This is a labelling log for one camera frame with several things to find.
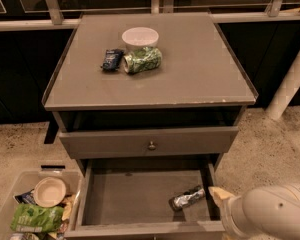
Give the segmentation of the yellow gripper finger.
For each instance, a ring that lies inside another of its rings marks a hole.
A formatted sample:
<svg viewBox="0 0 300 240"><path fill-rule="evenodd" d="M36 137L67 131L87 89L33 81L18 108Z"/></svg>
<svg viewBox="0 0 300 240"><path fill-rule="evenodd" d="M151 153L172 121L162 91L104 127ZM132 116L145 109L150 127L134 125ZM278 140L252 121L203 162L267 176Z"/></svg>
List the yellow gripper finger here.
<svg viewBox="0 0 300 240"><path fill-rule="evenodd" d="M227 199L234 197L234 194L220 187L210 186L208 190L218 207L221 207Z"/></svg>

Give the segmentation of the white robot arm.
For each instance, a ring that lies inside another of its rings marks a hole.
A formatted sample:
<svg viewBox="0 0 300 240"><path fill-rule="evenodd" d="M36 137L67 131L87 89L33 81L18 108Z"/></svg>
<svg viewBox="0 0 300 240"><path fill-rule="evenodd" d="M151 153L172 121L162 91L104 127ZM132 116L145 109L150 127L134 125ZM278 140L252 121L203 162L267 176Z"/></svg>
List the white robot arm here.
<svg viewBox="0 0 300 240"><path fill-rule="evenodd" d="M266 112L279 119L300 88L300 50ZM267 234L280 240L300 240L300 184L258 187L241 196L209 189L221 212L222 240L247 240Z"/></svg>

